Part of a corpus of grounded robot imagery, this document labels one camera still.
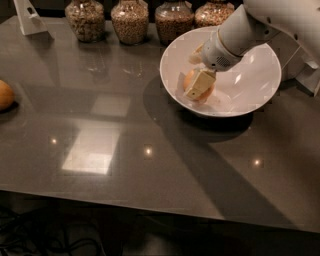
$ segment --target jar of nuts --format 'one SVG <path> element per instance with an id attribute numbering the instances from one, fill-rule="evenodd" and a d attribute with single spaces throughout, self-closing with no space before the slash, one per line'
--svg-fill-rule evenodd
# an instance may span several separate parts
<path id="1" fill-rule="evenodd" d="M 178 36 L 190 31 L 193 19 L 194 13 L 185 1 L 165 0 L 155 11 L 155 23 L 160 42 L 167 46 Z"/>
<path id="2" fill-rule="evenodd" d="M 121 43 L 141 44 L 148 32 L 148 7 L 142 5 L 139 0 L 119 0 L 111 10 L 111 21 Z"/>
<path id="3" fill-rule="evenodd" d="M 99 2 L 72 0 L 65 9 L 65 15 L 79 41 L 91 43 L 104 39 L 104 8 Z"/>
<path id="4" fill-rule="evenodd" d="M 208 0 L 195 13 L 195 28 L 221 25 L 234 12 L 233 5 L 225 0 Z"/>

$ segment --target white robotic arm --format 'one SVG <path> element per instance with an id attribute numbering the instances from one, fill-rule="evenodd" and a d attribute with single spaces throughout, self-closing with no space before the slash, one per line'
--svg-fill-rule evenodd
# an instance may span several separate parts
<path id="1" fill-rule="evenodd" d="M 243 55 L 277 33 L 292 37 L 320 65 L 319 0 L 244 0 L 236 11 L 204 43 L 202 62 L 227 71 Z"/>

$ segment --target nuts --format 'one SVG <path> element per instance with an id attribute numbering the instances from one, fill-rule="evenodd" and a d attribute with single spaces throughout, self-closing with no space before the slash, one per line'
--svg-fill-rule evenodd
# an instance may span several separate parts
<path id="1" fill-rule="evenodd" d="M 180 35 L 190 31 L 193 26 L 194 14 L 181 15 L 179 12 L 172 12 L 169 16 L 155 15 L 160 42 L 169 45 Z"/>
<path id="2" fill-rule="evenodd" d="M 207 2 L 196 11 L 195 28 L 221 25 L 232 13 L 233 9 L 227 4 Z"/>
<path id="3" fill-rule="evenodd" d="M 137 1 L 120 1 L 111 11 L 113 28 L 123 44 L 142 43 L 148 32 L 149 12 Z"/>
<path id="4" fill-rule="evenodd" d="M 79 41 L 96 42 L 105 34 L 103 6 L 94 0 L 73 0 L 65 9 L 67 20 Z"/>

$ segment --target bowl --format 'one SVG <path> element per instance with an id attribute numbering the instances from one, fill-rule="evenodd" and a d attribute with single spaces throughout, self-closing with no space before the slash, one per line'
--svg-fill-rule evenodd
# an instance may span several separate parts
<path id="1" fill-rule="evenodd" d="M 215 89 L 205 103 L 183 95 L 185 75 L 198 66 L 189 63 L 189 55 L 216 30 L 216 26 L 194 29 L 166 48 L 160 62 L 163 85 L 175 101 L 200 116 L 232 117 L 255 111 L 273 97 L 281 82 L 278 57 L 268 44 L 249 50 L 230 70 L 217 72 Z"/>

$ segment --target gray countertop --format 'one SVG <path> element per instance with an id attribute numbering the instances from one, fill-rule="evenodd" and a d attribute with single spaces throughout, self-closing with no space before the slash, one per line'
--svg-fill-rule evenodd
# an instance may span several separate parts
<path id="1" fill-rule="evenodd" d="M 79 43 L 65 19 L 0 25 L 0 190 L 320 232 L 320 100 L 282 83 L 254 113 L 199 118 L 162 86 L 164 47 Z"/>

